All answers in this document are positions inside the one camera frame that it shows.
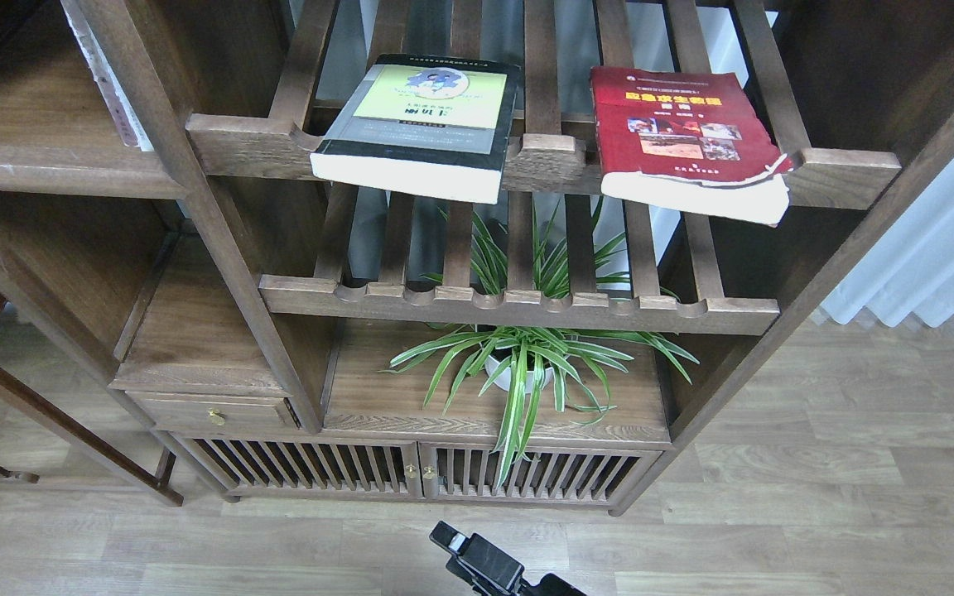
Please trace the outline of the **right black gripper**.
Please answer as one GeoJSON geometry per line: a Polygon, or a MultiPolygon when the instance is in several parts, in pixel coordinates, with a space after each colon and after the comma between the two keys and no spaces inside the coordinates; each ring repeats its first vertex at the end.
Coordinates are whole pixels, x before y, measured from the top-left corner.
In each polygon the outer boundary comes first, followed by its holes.
{"type": "Polygon", "coordinates": [[[487,539],[466,535],[446,521],[439,521],[429,539],[450,558],[446,569],[478,595],[583,595],[556,574],[545,574],[538,584],[523,579],[525,567],[487,539]]]}

